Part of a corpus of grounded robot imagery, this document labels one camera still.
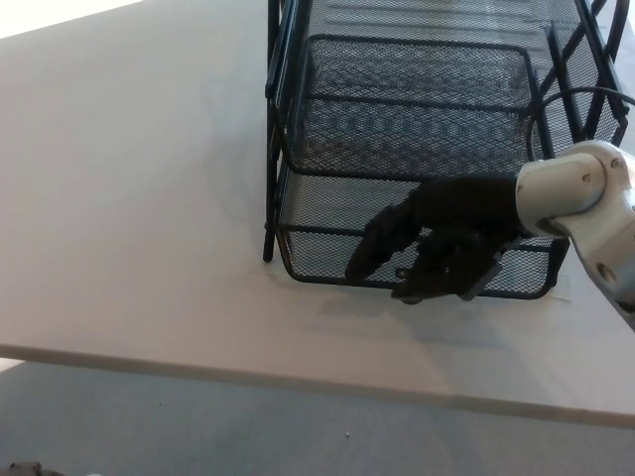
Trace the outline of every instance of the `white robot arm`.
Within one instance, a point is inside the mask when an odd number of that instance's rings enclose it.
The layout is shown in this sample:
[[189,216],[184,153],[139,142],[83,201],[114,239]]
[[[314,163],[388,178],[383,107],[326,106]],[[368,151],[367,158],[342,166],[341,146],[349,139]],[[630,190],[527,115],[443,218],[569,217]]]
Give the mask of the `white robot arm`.
[[586,272],[624,317],[635,313],[635,158],[581,142],[518,174],[516,207],[537,235],[571,238]]

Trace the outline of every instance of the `tray leg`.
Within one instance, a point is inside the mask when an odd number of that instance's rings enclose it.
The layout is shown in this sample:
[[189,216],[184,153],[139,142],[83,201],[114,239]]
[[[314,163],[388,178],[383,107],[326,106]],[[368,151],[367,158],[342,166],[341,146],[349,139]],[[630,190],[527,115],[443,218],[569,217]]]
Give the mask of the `tray leg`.
[[[280,8],[283,0],[267,0],[268,5],[268,23],[267,23],[267,67],[271,63],[276,40],[280,31]],[[276,233],[274,230],[274,209],[275,209],[275,193],[276,193],[276,168],[278,161],[274,154],[275,138],[274,138],[274,120],[271,105],[267,106],[267,190],[266,190],[266,223],[265,223],[265,243],[262,252],[262,259],[269,263],[274,257],[274,244]]]
[[278,184],[278,156],[280,156],[280,146],[277,144],[275,134],[271,138],[271,144],[267,148],[267,197],[266,197],[266,223],[265,223],[265,245],[262,252],[262,259],[269,263],[274,257],[274,244],[276,241],[276,187]]

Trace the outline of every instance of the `hexagonal mesh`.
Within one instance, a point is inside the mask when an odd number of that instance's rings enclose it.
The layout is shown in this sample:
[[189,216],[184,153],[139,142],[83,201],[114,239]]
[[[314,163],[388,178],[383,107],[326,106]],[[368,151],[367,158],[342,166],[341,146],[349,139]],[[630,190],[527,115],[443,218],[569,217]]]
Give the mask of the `hexagonal mesh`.
[[414,180],[528,160],[521,50],[317,38],[307,55],[291,126],[298,173]]

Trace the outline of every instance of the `black object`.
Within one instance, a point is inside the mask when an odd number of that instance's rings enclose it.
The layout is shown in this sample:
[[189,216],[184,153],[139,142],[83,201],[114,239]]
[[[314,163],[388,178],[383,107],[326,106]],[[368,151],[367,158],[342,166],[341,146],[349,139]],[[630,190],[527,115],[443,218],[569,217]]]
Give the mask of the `black object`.
[[63,476],[62,473],[44,469],[40,463],[12,463],[8,469],[0,469],[0,476]]
[[[297,280],[395,293],[414,266],[443,267],[441,259],[417,262],[418,248],[453,240],[444,259],[474,261],[456,226],[436,237],[424,228],[366,279],[344,273],[367,223],[420,182],[517,173],[529,160],[529,116],[544,96],[578,86],[619,89],[612,60],[628,0],[618,2],[607,45],[595,21],[604,3],[286,0],[269,44],[265,261],[277,236]],[[269,6],[278,18],[278,0]],[[549,158],[586,138],[619,144],[626,112],[601,91],[567,97],[539,114],[534,155]],[[481,294],[542,296],[555,285],[568,245],[511,239],[502,270]]]

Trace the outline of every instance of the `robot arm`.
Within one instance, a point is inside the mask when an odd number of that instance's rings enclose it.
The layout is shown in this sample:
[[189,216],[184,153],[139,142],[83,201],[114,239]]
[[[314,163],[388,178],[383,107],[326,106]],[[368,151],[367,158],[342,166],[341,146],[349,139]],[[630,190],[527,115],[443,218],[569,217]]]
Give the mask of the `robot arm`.
[[518,175],[516,207],[534,234],[566,236],[591,280],[627,317],[635,312],[635,159],[597,141]]
[[[502,254],[533,235],[567,237],[584,268],[623,315],[635,312],[635,159],[597,141],[517,175],[430,178],[366,226],[346,277],[361,280],[418,242],[392,297],[413,303],[471,299],[500,270]],[[432,232],[421,235],[422,228]]]

